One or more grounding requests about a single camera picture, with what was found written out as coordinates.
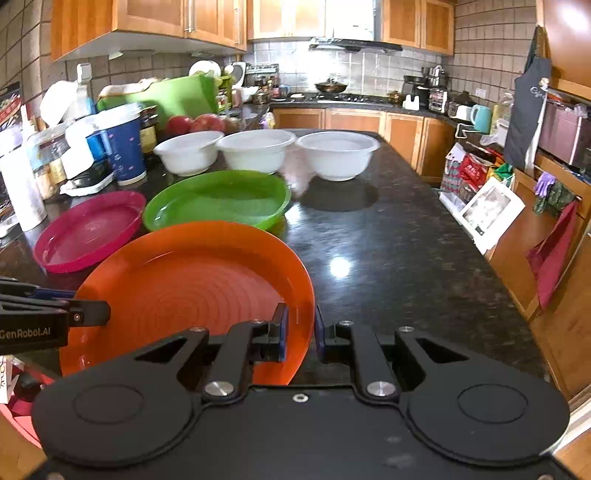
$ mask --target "tiled backsplash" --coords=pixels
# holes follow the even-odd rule
[[[441,55],[405,48],[402,52],[349,53],[308,51],[307,41],[255,43],[248,63],[278,63],[280,82],[292,91],[315,92],[329,76],[349,85],[347,91],[385,96],[400,90],[404,75],[420,75],[424,66],[441,63]]]
[[[535,0],[458,0],[456,54],[446,57],[451,89],[486,90],[493,105],[503,90],[515,89],[523,72],[536,17]]]
[[[89,59],[50,60],[51,0],[9,0],[0,8],[0,89],[19,81],[24,101],[38,112],[43,93],[58,80],[75,80],[76,64]],[[90,92],[96,99],[111,83],[136,82],[143,77],[187,75],[195,59],[188,54],[155,54],[115,59],[90,59]]]

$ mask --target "glass jar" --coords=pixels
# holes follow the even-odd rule
[[[147,106],[139,114],[141,127],[139,131],[139,142],[146,168],[153,168],[160,164],[160,159],[154,154],[154,147],[158,144],[156,140],[156,127],[158,125],[158,111],[155,105]]]

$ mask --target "green plate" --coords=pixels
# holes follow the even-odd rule
[[[147,204],[143,220],[151,231],[201,220],[226,220],[267,230],[281,216],[290,198],[287,184],[275,175],[214,171],[161,191]]]

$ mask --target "kitchen island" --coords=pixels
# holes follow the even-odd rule
[[[542,376],[544,361],[505,287],[435,192],[380,140],[368,169],[353,180],[316,177],[296,147],[290,147],[280,172],[292,202],[272,233],[306,266],[325,321],[365,322],[384,334],[411,325]],[[212,170],[223,168],[220,155]],[[131,187],[150,200],[179,180],[159,166]],[[116,189],[110,185],[103,192]],[[49,204],[49,219],[32,231],[13,233],[0,251],[0,275],[44,287],[78,288],[93,267],[47,274],[31,250],[50,219],[84,200]],[[138,235],[145,233],[142,227]],[[55,350],[19,358],[46,374],[60,374]],[[319,364],[311,345],[294,382],[348,378],[346,367]]]

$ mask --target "kitchen appliance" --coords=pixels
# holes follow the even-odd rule
[[[470,122],[480,133],[488,135],[491,131],[492,110],[484,105],[474,105],[470,112]]]
[[[398,44],[382,41],[381,0],[327,0],[326,35],[312,38],[309,50],[402,50]]]
[[[437,113],[446,113],[449,102],[448,92],[445,88],[433,87],[429,90],[429,110]]]
[[[591,120],[578,116],[572,105],[547,102],[539,147],[575,167],[585,167],[591,146]]]
[[[260,63],[260,64],[246,64],[244,72],[244,85],[246,87],[262,87],[266,85],[269,80],[273,80],[273,84],[278,83],[279,78],[279,64],[277,63]]]
[[[449,110],[447,111],[447,116],[449,116],[449,118],[455,118],[457,120],[469,122],[471,112],[471,106],[461,105],[456,102],[449,102]]]
[[[428,80],[425,77],[405,75],[402,84],[402,97],[410,95],[411,101],[418,97],[419,108],[427,109],[429,106]]]

